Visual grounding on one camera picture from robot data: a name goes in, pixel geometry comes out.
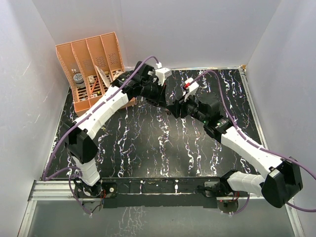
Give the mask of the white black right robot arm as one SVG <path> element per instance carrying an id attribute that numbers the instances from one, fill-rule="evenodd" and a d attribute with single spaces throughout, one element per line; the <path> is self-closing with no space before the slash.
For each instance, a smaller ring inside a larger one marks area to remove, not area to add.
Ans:
<path id="1" fill-rule="evenodd" d="M 220 102 L 211 95 L 199 100 L 195 96 L 175 100 L 167 108 L 176 118 L 191 116 L 203 123 L 204 131 L 250 163 L 259 173 L 246 174 L 230 170 L 213 188 L 220 195 L 236 191 L 263 196 L 274 207 L 281 208 L 303 188 L 300 167 L 294 161 L 278 158 L 235 128 L 222 115 Z"/>

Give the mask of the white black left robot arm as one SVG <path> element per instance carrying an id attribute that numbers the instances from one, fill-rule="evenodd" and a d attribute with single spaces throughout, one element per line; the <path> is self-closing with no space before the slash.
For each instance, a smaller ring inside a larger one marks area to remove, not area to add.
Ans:
<path id="1" fill-rule="evenodd" d="M 168 68 L 155 69 L 142 62 L 138 62 L 136 66 L 132 73 L 119 73 L 106 93 L 75 120 L 75 124 L 70 127 L 71 132 L 65 138 L 65 147 L 80 173 L 75 181 L 81 183 L 76 186 L 91 197 L 97 197 L 102 191 L 95 161 L 98 146 L 93 141 L 102 126 L 117 110 L 138 96 L 154 106 L 166 107 L 165 81 L 172 71 Z"/>

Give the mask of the white label packet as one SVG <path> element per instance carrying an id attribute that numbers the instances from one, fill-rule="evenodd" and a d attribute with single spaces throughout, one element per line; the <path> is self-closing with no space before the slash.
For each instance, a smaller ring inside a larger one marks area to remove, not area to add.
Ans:
<path id="1" fill-rule="evenodd" d="M 116 80 L 122 74 L 123 74 L 123 71 L 116 71 L 113 75 L 113 80 Z"/>

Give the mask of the white packet in organizer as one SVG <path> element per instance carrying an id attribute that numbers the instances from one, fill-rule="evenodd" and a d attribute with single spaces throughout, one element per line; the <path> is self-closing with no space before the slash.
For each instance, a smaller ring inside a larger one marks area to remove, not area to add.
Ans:
<path id="1" fill-rule="evenodd" d="M 106 88 L 111 86 L 111 80 L 109 74 L 106 74 L 101 68 L 95 65 L 95 69 L 97 71 L 98 76 L 101 78 L 103 84 Z"/>

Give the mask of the small white card box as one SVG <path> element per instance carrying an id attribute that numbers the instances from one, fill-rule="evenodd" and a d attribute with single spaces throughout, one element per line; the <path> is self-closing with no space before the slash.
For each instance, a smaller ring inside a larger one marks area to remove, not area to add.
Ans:
<path id="1" fill-rule="evenodd" d="M 95 76 L 94 75 L 90 75 L 87 78 L 88 78 L 88 81 L 89 81 L 90 84 L 95 83 Z"/>

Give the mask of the orange plastic file organizer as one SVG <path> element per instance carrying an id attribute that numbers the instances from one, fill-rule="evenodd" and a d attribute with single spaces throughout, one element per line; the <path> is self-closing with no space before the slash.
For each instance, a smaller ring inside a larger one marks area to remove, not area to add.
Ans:
<path id="1" fill-rule="evenodd" d="M 116 71 L 125 72 L 116 33 L 106 33 L 85 39 L 59 44 L 56 54 L 72 90 L 74 110 L 83 115 L 107 92 L 107 88 L 98 76 L 95 65 L 109 74 L 111 82 Z M 85 88 L 77 88 L 74 74 L 81 73 Z M 95 76 L 90 84 L 88 76 Z"/>

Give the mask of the round grey tin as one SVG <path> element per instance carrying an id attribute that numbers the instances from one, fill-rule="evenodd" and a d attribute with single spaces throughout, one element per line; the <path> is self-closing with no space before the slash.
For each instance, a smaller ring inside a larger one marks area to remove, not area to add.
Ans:
<path id="1" fill-rule="evenodd" d="M 85 88 L 84 79 L 81 73 L 74 74 L 73 80 L 77 88 Z"/>

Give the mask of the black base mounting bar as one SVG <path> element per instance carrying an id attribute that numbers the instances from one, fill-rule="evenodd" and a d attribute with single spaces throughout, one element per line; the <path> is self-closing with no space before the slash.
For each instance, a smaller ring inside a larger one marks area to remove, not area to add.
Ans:
<path id="1" fill-rule="evenodd" d="M 102 208 L 189 207 L 235 212 L 245 192 L 223 191 L 219 178 L 103 178 L 92 188 L 79 178 L 74 180 L 75 195 L 84 202 L 98 201 Z"/>

